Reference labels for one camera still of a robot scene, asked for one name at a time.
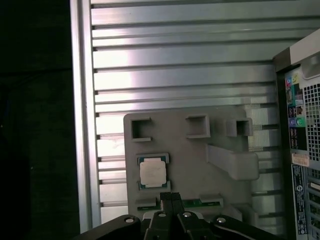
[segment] metal wall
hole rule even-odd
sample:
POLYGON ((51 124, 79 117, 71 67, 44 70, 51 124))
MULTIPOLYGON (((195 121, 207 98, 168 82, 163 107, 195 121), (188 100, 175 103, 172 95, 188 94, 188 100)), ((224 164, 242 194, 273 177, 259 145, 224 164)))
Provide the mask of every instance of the metal wall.
POLYGON ((81 230, 128 211, 125 114, 233 105, 254 124, 252 206, 261 228, 282 234, 271 59, 320 28, 319 9, 318 0, 71 1, 81 230))

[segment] black robotic arm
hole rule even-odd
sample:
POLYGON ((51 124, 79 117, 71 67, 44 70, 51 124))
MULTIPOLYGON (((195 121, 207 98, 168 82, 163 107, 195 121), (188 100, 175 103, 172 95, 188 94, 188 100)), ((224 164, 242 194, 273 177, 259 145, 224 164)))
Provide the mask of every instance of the black robotic arm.
POLYGON ((74 240, 282 240, 226 215, 210 222, 184 209, 179 193, 160 193, 161 210, 142 221, 122 215, 74 240))

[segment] dark background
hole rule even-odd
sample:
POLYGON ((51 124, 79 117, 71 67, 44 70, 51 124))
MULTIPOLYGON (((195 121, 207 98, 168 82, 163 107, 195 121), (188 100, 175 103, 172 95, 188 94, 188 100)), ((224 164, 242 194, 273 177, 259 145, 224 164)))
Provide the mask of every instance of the dark background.
POLYGON ((0 25, 3 221, 10 239, 68 240, 80 231, 69 1, 2 1, 0 25))

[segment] computer tower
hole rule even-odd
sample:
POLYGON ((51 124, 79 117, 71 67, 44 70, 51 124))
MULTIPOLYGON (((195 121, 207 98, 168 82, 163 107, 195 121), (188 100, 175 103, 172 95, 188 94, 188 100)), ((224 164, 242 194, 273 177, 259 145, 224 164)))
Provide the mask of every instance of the computer tower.
POLYGON ((273 59, 287 239, 320 239, 320 30, 273 59))

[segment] barcode sticker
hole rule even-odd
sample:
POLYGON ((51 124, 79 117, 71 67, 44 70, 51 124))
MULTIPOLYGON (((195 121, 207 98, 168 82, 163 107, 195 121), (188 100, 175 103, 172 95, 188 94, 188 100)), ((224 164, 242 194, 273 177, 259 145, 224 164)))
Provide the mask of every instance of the barcode sticker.
POLYGON ((304 154, 292 153, 292 163, 304 167, 309 167, 309 156, 304 154))

